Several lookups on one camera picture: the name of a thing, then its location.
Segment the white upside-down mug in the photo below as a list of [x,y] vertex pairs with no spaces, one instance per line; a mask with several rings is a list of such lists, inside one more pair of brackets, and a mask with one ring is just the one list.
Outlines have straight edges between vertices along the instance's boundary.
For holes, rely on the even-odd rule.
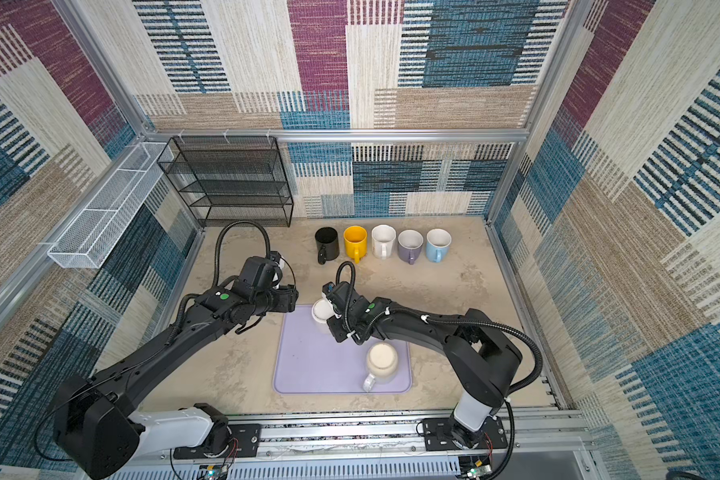
[[316,328],[321,333],[329,334],[328,320],[335,315],[332,304],[326,299],[316,301],[312,306],[311,315]]

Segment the cream upside-down mug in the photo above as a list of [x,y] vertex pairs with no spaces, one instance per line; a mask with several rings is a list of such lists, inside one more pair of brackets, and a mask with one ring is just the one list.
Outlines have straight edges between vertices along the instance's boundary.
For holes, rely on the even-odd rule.
[[363,391],[371,392],[377,384],[390,381],[396,375],[398,365],[399,356],[392,344],[374,344],[366,354],[367,376],[363,382]]

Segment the black ceramic mug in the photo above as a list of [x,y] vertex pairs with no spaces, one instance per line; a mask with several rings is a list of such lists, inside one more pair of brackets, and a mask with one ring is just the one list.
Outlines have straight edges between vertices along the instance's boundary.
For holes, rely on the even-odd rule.
[[340,254],[338,232],[332,227],[321,227],[315,232],[317,246],[317,262],[325,265],[336,260]]

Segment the yellow ceramic mug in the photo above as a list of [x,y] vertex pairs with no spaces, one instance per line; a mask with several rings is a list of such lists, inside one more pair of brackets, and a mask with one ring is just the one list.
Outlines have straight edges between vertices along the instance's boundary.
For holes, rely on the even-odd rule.
[[353,225],[344,230],[345,253],[355,264],[367,253],[367,238],[367,231],[362,226]]

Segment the white faceted ceramic mug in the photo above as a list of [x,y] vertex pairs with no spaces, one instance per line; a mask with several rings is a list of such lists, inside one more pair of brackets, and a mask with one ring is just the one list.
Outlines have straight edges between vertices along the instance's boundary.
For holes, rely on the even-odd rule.
[[395,249],[395,241],[397,239],[396,230],[386,224],[375,226],[371,231],[373,255],[385,260],[392,256]]

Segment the lavender ceramic mug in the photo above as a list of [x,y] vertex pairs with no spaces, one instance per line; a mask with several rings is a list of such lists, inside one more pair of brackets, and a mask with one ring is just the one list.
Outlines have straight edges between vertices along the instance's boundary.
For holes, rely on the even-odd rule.
[[424,237],[417,230],[407,229],[398,234],[397,253],[400,260],[413,265],[424,246]]

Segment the light blue ceramic mug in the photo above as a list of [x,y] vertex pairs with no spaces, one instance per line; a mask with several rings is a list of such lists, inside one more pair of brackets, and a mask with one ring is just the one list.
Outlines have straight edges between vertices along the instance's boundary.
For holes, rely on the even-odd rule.
[[430,262],[441,263],[451,246],[451,234],[441,228],[431,229],[426,235],[426,257]]

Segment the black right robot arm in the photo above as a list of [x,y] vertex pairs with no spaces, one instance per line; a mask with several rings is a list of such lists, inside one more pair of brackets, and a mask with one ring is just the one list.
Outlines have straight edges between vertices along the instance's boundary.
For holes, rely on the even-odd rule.
[[337,342],[405,341],[447,358],[463,388],[449,419],[450,439],[460,448],[472,449],[482,441],[486,420],[512,393],[542,373],[538,345],[524,332],[496,323],[480,310],[443,315],[384,297],[369,301],[347,281],[328,282],[322,293],[334,312],[327,324]]

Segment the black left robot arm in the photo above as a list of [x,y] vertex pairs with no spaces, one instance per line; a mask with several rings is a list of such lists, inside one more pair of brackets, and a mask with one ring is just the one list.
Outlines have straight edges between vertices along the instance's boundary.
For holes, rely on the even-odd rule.
[[74,374],[57,388],[44,422],[67,460],[91,479],[105,479],[131,459],[160,450],[194,449],[226,456],[233,435],[227,417],[207,403],[140,414],[142,401],[195,353],[229,332],[242,334],[269,312],[295,309],[298,291],[285,285],[287,261],[266,242],[226,279],[213,272],[208,290],[187,294],[175,321],[110,367],[84,378]]

